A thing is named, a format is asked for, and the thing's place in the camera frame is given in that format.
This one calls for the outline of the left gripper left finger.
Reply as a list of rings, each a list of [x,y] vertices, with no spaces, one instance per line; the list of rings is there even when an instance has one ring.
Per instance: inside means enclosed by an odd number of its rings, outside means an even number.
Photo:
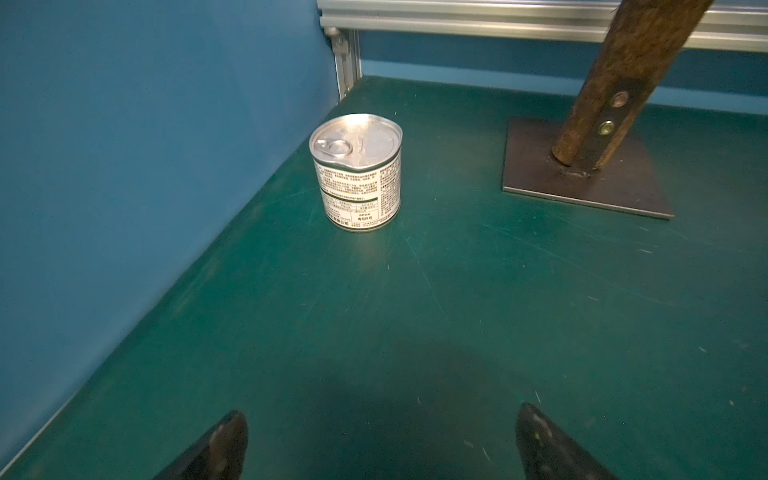
[[[228,412],[154,480],[238,480],[241,478],[248,447],[246,416]]]

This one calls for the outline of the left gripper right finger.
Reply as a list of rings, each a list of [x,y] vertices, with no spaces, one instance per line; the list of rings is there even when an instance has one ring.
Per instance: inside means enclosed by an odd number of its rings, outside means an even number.
[[[527,480],[618,479],[531,403],[521,404],[515,432]]]

